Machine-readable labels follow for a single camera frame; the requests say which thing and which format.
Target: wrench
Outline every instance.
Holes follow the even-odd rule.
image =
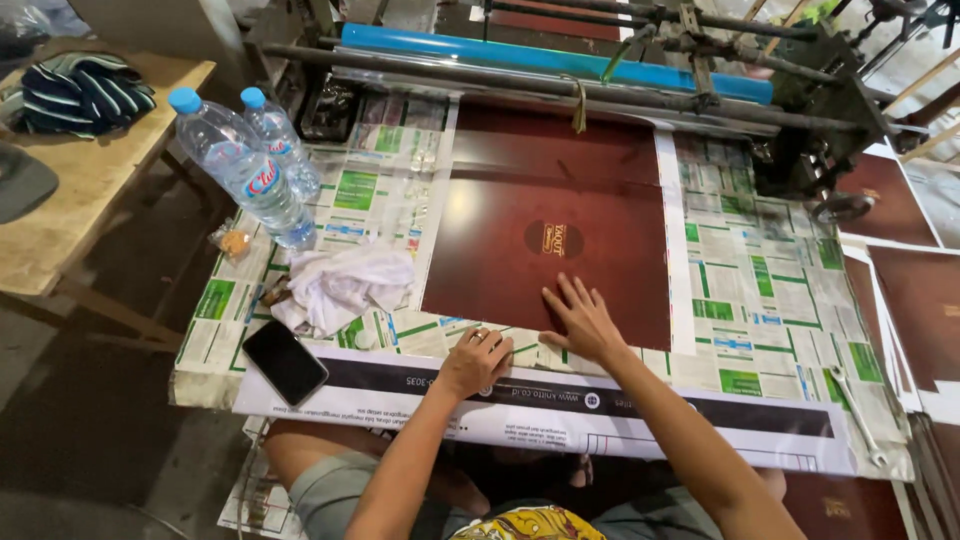
[[[863,415],[860,414],[860,407],[857,406],[856,401],[853,400],[853,393],[847,385],[847,375],[844,374],[840,366],[831,367],[830,375],[833,377],[833,380],[836,381],[837,385],[840,386],[840,391],[843,392],[844,399],[846,399],[847,404],[850,405],[850,413],[853,415],[853,420],[856,422],[856,426],[860,429],[860,432],[863,433],[863,438],[867,442],[867,452],[870,453],[870,460],[881,469],[886,467],[887,456],[876,444],[874,436],[870,434],[870,430],[867,428],[867,423],[863,420]]]

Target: printing machine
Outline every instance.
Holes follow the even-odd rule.
[[[312,36],[307,40],[312,46],[265,40],[247,45],[264,57],[330,66],[334,80],[364,86],[479,96],[504,105],[534,102],[571,115],[583,108],[591,116],[639,116],[681,131],[748,137],[759,194],[816,201],[811,214],[824,223],[855,219],[872,207],[871,197],[834,188],[861,152],[897,131],[880,113],[877,100],[883,96],[857,75],[862,55],[848,35],[834,33],[824,22],[784,28],[709,15],[692,4],[669,10],[611,0],[540,0],[543,8],[479,1],[483,40],[347,23],[339,37]],[[553,6],[577,12],[548,9]],[[521,47],[486,40],[492,10],[626,26],[634,36],[612,58]],[[679,34],[667,35],[678,27]],[[736,37],[711,37],[706,28],[775,37],[789,46],[769,56]],[[690,69],[623,60],[631,47],[651,44],[688,54]],[[710,58],[742,61],[774,74],[764,81],[710,72]]]

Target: brown oval logo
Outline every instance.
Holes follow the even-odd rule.
[[[575,258],[584,252],[584,235],[566,223],[546,223],[539,219],[527,225],[523,243],[531,252],[562,258]]]

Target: gray cap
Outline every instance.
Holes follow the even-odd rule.
[[[0,224],[29,213],[57,190],[57,173],[26,152],[0,141]]]

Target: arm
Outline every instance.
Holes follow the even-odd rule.
[[[651,372],[627,347],[603,297],[561,274],[566,304],[546,287],[543,296],[564,321],[568,336],[552,331],[540,340],[599,363],[634,402],[677,478],[716,522],[725,538],[802,539],[786,508],[730,443],[684,398]]]
[[[507,371],[513,348],[513,339],[501,341],[498,331],[464,332],[417,410],[383,455],[350,518],[347,540],[406,540],[410,536],[453,409]]]

